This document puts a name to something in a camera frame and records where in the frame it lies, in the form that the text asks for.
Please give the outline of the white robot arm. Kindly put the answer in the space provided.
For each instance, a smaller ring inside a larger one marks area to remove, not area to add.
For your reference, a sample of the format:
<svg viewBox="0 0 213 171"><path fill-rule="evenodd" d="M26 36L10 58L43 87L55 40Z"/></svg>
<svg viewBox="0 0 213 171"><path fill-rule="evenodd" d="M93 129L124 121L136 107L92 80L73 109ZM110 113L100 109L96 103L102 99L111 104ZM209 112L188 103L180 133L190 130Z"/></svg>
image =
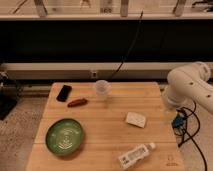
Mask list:
<svg viewBox="0 0 213 171"><path fill-rule="evenodd" d="M167 75L168 85L162 92L165 105L165 122L171 124L178 108L191 99L213 114L213 86L210 67L204 62L194 62L172 69Z"/></svg>

